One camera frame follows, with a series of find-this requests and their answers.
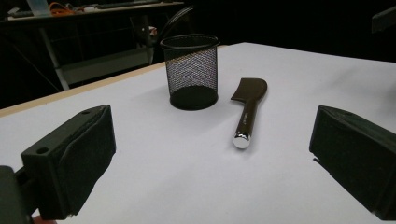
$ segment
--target wire mesh cup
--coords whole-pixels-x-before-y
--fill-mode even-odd
[[[177,35],[161,41],[170,102],[176,108],[200,110],[218,97],[219,40],[213,35]]]

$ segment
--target cable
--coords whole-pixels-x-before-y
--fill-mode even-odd
[[[51,2],[49,4],[49,10],[52,16],[65,16],[76,14],[78,11],[84,11],[84,7],[74,8],[70,3],[63,5],[58,2]]]
[[[11,46],[12,48],[14,48],[21,56],[22,58],[28,62],[36,71],[37,73],[43,77],[57,92],[60,92],[60,90],[40,71],[40,69],[37,68],[37,66],[35,66],[34,63],[32,63],[28,57],[26,57],[26,55],[24,55],[21,50],[12,42],[10,41],[7,37],[1,35],[3,37],[4,40],[6,40]]]

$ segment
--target mesh pen holder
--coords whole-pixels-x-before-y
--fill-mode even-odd
[[[218,97],[219,40],[213,35],[177,35],[161,41],[171,104],[199,110]]]

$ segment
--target black wall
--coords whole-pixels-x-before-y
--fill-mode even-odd
[[[0,3],[0,9],[8,7],[5,5],[6,2],[9,1]],[[180,27],[185,26],[185,32],[194,30],[197,33],[217,35],[223,45],[251,42],[396,62],[396,27],[376,34],[371,32],[371,19],[374,14],[396,6],[396,1],[302,0],[284,3],[259,0],[193,0],[189,3],[198,4],[199,7],[188,20],[180,24]],[[120,35],[116,35],[113,38],[115,41],[112,45],[117,45],[113,49],[121,49],[129,36],[121,38]],[[15,46],[22,50],[58,89],[61,89],[51,67],[49,55],[41,50],[43,43],[40,42],[37,33],[33,30],[5,33],[0,38],[0,107],[20,104],[57,92],[37,72],[37,68],[33,68],[15,50]]]

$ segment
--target metal knife handle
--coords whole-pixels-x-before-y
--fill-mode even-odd
[[[247,101],[245,103],[244,111],[233,138],[236,147],[247,148],[249,146],[258,104],[257,101]]]

